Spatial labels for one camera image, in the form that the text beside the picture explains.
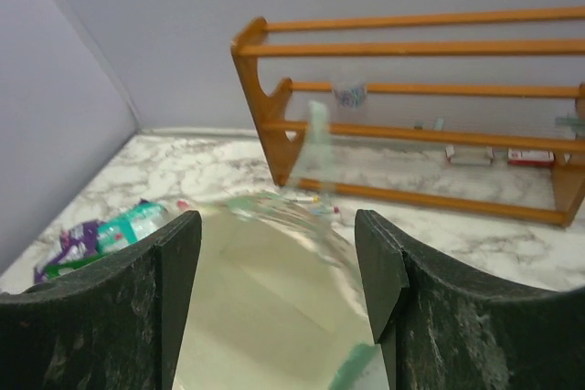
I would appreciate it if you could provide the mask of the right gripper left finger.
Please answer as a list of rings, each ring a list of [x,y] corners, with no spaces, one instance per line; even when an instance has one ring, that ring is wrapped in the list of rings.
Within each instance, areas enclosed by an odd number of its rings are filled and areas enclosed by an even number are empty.
[[[202,219],[187,211],[136,244],[1,296],[4,389],[170,389]]]

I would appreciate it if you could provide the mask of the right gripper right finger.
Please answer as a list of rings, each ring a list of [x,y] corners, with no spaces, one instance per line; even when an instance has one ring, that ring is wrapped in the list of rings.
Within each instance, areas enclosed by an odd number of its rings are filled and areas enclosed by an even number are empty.
[[[584,291],[488,274],[358,210],[367,316],[393,389],[581,389]]]

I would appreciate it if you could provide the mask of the red snack packet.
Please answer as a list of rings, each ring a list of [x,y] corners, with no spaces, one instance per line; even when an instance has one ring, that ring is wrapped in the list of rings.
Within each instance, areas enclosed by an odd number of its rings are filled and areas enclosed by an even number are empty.
[[[185,200],[178,200],[176,206],[180,211],[187,211],[191,209],[191,205]]]

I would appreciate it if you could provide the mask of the green paper bag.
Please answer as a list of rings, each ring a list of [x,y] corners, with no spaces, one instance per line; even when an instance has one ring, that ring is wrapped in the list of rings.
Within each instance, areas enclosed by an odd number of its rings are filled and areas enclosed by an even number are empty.
[[[197,201],[202,242],[177,389],[384,389],[356,250],[335,232],[328,110],[307,133],[280,190]],[[318,204],[298,204],[317,195]]]

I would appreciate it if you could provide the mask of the green yellow snack packet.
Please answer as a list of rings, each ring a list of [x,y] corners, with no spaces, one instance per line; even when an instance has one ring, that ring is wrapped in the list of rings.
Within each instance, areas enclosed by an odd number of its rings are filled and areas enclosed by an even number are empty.
[[[103,257],[105,257],[105,254],[96,254],[96,255],[89,256],[87,258],[72,260],[72,261],[63,262],[60,264],[46,265],[44,268],[44,280],[58,278],[62,275],[70,273],[71,271],[85,267],[85,266],[89,265],[90,263],[97,261]]]

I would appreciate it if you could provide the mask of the teal snack packet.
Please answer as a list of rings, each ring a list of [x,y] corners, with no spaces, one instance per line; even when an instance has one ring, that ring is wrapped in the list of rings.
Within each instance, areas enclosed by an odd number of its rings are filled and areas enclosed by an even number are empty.
[[[142,199],[136,206],[99,225],[97,251],[107,254],[127,248],[153,234],[170,219],[164,206]]]

